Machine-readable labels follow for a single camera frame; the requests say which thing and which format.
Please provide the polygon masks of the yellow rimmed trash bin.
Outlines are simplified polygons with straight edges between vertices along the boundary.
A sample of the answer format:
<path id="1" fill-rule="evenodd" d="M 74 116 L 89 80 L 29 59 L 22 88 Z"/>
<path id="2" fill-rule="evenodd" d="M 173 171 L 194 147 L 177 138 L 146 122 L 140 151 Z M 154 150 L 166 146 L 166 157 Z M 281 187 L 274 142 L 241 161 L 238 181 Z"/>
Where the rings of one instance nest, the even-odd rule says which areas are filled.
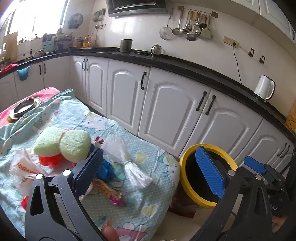
<path id="1" fill-rule="evenodd" d="M 180 181 L 189 198 L 197 205 L 213 209 L 227 188 L 227 171 L 235 171 L 235 161 L 212 144 L 195 144 L 180 159 Z"/>

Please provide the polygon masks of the black kitchen countertop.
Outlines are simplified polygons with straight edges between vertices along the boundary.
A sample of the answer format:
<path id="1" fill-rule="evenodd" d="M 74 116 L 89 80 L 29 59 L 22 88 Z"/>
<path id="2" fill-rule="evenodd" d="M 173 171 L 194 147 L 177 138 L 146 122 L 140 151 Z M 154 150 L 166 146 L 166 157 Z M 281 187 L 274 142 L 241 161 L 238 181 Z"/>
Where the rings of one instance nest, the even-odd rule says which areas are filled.
<path id="1" fill-rule="evenodd" d="M 281 114 L 280 111 L 273 107 L 270 103 L 264 102 L 256 96 L 252 90 L 208 67 L 164 54 L 161 54 L 159 57 L 153 57 L 149 52 L 140 50 L 132 50 L 129 53 L 125 53 L 120 52 L 116 47 L 98 47 L 95 49 L 52 52 L 37 58 L 30 57 L 27 61 L 18 61 L 17 66 L 9 69 L 5 73 L 1 73 L 1 78 L 15 72 L 16 70 L 23 69 L 28 65 L 65 56 L 102 57 L 142 65 L 145 67 L 159 68 L 161 70 L 187 77 L 191 80 L 207 85 L 244 104 L 273 124 L 292 142 L 295 142 L 295 134 L 287 126 L 285 126 L 287 118 L 285 118 L 283 114 Z"/>

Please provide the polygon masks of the red mesh scrubber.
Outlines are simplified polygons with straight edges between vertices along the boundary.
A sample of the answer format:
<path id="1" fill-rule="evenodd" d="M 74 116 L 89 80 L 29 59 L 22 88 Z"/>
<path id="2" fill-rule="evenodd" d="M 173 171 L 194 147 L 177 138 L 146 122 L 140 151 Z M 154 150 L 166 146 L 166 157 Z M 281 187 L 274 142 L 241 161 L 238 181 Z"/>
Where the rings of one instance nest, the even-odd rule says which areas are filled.
<path id="1" fill-rule="evenodd" d="M 38 156 L 39 163 L 43 166 L 48 166 L 50 168 L 60 167 L 63 163 L 68 162 L 71 167 L 75 167 L 77 164 L 67 160 L 62 154 L 58 154 L 50 157 Z"/>

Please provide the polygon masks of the green knitted sponge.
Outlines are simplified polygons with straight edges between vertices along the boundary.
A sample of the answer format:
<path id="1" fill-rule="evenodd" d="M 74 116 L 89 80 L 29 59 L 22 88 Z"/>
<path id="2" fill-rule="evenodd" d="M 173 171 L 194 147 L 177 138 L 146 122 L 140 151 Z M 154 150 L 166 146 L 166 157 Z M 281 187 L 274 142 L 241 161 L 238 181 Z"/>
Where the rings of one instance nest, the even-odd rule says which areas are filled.
<path id="1" fill-rule="evenodd" d="M 66 160 L 77 163 L 89 155 L 91 137 L 83 130 L 67 130 L 47 127 L 36 139 L 33 153 L 39 157 L 61 154 Z"/>

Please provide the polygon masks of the orange pink snack wrapper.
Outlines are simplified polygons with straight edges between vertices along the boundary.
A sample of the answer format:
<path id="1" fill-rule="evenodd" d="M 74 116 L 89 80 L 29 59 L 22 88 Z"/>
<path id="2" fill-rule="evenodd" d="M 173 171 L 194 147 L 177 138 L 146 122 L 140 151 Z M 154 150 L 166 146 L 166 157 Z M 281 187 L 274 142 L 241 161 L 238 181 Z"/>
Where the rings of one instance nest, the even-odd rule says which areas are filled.
<path id="1" fill-rule="evenodd" d="M 99 190 L 113 205 L 126 206 L 126 203 L 120 190 L 116 190 L 109 187 L 103 180 L 100 179 L 93 179 L 92 182 L 99 188 Z"/>

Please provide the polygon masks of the white mesh bundle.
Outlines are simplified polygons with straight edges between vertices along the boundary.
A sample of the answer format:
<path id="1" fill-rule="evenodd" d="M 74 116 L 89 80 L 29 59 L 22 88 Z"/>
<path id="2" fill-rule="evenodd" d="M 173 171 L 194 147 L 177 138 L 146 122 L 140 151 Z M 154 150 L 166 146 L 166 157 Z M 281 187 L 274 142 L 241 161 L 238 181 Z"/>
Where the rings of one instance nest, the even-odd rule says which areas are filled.
<path id="1" fill-rule="evenodd" d="M 151 184 L 152 178 L 144 173 L 131 158 L 128 147 L 121 135 L 114 134 L 108 136 L 101 144 L 101 148 L 116 162 L 121 164 L 126 177 L 130 180 L 133 187 L 143 189 Z"/>

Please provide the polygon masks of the white MUZHI plastic bag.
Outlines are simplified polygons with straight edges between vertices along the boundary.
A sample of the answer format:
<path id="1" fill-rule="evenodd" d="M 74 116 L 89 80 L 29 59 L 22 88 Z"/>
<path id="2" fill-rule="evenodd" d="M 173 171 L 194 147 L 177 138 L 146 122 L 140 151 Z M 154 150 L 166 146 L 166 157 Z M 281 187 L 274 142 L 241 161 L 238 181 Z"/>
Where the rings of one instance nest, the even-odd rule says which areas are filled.
<path id="1" fill-rule="evenodd" d="M 26 149 L 16 150 L 9 174 L 22 196 L 29 196 L 34 179 L 38 174 L 48 177 L 48 173 L 32 160 L 32 155 Z"/>

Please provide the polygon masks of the red plastic piece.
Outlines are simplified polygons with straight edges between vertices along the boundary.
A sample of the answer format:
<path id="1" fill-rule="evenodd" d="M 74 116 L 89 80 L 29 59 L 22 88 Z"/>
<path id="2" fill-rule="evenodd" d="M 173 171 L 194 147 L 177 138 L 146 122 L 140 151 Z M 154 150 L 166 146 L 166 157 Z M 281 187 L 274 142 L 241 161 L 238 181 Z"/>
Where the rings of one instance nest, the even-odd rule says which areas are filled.
<path id="1" fill-rule="evenodd" d="M 22 201 L 21 201 L 21 207 L 22 207 L 24 210 L 27 210 L 28 199 L 29 199 L 29 197 L 28 197 L 28 196 L 25 196 L 25 197 L 22 199 Z"/>

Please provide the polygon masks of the cartoon print bed sheet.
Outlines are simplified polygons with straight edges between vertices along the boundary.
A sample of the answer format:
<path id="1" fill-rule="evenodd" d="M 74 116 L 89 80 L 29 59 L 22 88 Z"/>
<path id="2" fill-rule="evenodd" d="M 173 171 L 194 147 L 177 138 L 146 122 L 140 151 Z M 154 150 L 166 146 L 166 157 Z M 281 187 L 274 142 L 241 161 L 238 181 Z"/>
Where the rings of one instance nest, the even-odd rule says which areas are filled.
<path id="1" fill-rule="evenodd" d="M 1 240 L 151 240 L 178 161 L 68 89 L 1 126 Z"/>

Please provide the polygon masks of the white electric kettle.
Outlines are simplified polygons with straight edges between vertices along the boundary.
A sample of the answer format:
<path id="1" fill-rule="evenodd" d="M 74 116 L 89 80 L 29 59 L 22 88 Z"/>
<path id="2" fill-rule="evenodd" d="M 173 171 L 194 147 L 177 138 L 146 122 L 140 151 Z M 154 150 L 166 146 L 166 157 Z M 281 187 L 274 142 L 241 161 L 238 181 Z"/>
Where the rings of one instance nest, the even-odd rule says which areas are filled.
<path id="1" fill-rule="evenodd" d="M 275 87 L 276 84 L 271 78 L 267 77 L 266 75 L 261 75 L 261 77 L 259 78 L 259 82 L 254 90 L 254 93 L 265 102 L 267 102 L 273 97 Z"/>

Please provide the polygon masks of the pink blanket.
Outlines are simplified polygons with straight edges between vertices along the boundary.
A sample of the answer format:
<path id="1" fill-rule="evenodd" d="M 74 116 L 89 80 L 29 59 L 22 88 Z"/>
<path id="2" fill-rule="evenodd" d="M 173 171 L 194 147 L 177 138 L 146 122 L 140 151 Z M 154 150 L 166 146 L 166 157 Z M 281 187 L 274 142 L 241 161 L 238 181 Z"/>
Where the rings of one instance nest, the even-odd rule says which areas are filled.
<path id="1" fill-rule="evenodd" d="M 8 117 L 9 117 L 9 113 L 10 111 L 17 106 L 19 103 L 21 103 L 22 101 L 29 99 L 29 98 L 33 98 L 33 97 L 38 97 L 41 99 L 41 103 L 44 103 L 46 101 L 48 101 L 51 97 L 53 97 L 54 95 L 58 94 L 60 91 L 58 89 L 56 89 L 55 87 L 48 87 L 45 88 L 43 90 L 40 90 L 32 95 L 29 95 L 27 97 L 25 97 L 24 99 L 19 100 L 18 102 L 12 104 L 11 106 L 9 106 L 8 108 L 6 108 L 5 110 L 3 110 L 1 112 L 1 121 L 0 121 L 0 127 L 8 125 L 10 122 L 8 121 Z"/>

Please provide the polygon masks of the metal bowl on plate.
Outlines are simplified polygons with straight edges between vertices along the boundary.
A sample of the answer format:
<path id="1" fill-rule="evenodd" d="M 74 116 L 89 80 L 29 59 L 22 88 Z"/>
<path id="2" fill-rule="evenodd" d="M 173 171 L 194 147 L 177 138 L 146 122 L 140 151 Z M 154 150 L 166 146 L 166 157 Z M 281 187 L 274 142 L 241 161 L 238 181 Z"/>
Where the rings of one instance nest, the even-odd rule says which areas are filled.
<path id="1" fill-rule="evenodd" d="M 17 104 L 9 113 L 7 121 L 10 123 L 18 121 L 22 116 L 32 109 L 38 107 L 41 104 L 39 97 L 32 97 L 25 99 L 24 101 Z"/>

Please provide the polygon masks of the blue hanging basin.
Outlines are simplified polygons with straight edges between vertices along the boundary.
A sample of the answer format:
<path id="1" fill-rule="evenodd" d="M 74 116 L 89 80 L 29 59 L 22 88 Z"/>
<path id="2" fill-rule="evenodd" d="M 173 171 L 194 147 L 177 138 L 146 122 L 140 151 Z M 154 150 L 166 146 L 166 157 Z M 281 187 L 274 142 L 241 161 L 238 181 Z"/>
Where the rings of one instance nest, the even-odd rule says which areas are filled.
<path id="1" fill-rule="evenodd" d="M 23 69 L 20 69 L 20 70 L 16 71 L 20 81 L 25 81 L 28 78 L 28 76 L 29 76 L 29 68 L 30 68 L 30 66 L 27 66 L 27 67 L 25 67 Z"/>

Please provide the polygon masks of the black pot on counter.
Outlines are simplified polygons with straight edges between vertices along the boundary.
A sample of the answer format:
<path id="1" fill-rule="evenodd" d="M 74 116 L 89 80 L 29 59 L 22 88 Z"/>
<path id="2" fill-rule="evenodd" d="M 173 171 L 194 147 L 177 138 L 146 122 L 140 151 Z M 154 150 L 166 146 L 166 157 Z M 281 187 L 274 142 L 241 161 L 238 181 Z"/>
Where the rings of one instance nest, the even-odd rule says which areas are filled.
<path id="1" fill-rule="evenodd" d="M 125 53 L 131 52 L 132 42 L 133 42 L 133 39 L 121 39 L 119 51 L 125 52 Z"/>

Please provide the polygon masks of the steel kettle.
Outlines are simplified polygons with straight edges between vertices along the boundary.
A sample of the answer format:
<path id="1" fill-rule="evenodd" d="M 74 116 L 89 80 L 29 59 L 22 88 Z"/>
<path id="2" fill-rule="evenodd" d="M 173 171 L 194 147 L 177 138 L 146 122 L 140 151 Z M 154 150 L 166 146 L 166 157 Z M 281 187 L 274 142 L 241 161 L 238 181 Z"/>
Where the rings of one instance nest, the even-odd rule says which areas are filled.
<path id="1" fill-rule="evenodd" d="M 159 44 L 153 44 L 151 47 L 152 56 L 160 56 L 162 54 L 162 47 Z"/>

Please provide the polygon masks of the hanging steel ladle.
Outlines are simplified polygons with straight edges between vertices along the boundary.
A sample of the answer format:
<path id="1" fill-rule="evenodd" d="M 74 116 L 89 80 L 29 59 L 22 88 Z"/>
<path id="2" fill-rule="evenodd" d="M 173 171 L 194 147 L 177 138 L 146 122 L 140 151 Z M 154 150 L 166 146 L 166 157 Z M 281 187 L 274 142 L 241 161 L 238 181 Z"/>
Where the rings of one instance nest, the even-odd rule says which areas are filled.
<path id="1" fill-rule="evenodd" d="M 182 21 L 183 13 L 184 13 L 184 8 L 181 7 L 178 26 L 172 30 L 172 33 L 175 36 L 179 36 L 183 33 L 183 30 L 181 29 L 181 21 Z"/>

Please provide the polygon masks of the range hood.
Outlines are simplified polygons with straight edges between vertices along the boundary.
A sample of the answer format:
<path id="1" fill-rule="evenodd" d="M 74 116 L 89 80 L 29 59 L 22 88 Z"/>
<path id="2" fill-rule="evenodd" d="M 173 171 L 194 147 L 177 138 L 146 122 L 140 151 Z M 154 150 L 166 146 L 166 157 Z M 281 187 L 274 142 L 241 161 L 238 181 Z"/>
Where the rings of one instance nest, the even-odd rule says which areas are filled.
<path id="1" fill-rule="evenodd" d="M 140 14 L 160 14 L 167 12 L 165 0 L 107 0 L 109 17 Z"/>

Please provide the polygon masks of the wall power socket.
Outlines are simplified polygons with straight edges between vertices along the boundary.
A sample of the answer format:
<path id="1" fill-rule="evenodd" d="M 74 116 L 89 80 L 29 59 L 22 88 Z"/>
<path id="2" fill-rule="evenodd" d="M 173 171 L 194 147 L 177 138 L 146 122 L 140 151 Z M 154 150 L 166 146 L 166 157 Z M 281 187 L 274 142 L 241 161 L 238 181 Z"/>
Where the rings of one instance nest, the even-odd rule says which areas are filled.
<path id="1" fill-rule="evenodd" d="M 229 37 L 226 37 L 226 36 L 224 36 L 223 42 L 225 44 L 231 45 L 234 48 L 238 48 L 239 47 L 239 43 L 236 40 L 233 40 L 233 39 L 231 39 Z"/>

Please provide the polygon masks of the round wall fan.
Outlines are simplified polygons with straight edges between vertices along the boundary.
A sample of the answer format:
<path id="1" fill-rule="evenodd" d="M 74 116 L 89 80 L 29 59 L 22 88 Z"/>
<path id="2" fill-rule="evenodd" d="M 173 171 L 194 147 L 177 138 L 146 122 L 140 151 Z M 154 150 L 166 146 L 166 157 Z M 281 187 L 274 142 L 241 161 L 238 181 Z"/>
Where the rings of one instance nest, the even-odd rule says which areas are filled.
<path id="1" fill-rule="evenodd" d="M 82 14 L 77 13 L 77 14 L 72 15 L 67 22 L 68 28 L 69 29 L 78 29 L 81 26 L 81 24 L 83 23 L 83 20 L 84 20 L 84 18 L 83 18 Z"/>

